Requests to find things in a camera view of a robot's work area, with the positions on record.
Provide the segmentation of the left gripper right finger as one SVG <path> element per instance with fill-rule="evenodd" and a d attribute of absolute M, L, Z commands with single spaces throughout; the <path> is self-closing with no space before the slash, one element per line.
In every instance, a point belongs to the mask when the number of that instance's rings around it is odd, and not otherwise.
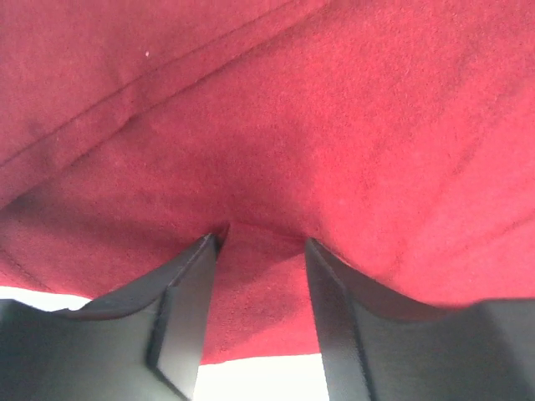
<path fill-rule="evenodd" d="M 534 302 L 434 307 L 305 245 L 308 288 L 332 400 L 531 400 Z"/>

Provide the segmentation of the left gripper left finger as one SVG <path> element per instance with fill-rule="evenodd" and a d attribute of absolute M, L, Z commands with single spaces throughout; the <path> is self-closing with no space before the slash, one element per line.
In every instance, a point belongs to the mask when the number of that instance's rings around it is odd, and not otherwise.
<path fill-rule="evenodd" d="M 2 399 L 191 399 L 216 261 L 208 235 L 76 311 L 2 301 Z"/>

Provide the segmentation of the dark red t-shirt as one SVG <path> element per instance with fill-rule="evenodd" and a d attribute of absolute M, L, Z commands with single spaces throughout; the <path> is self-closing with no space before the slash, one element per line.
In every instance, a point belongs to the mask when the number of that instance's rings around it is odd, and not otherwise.
<path fill-rule="evenodd" d="M 532 297 L 533 2 L 2 2 L 1 283 L 98 297 L 208 233 L 206 363 L 316 351 L 309 237 Z"/>

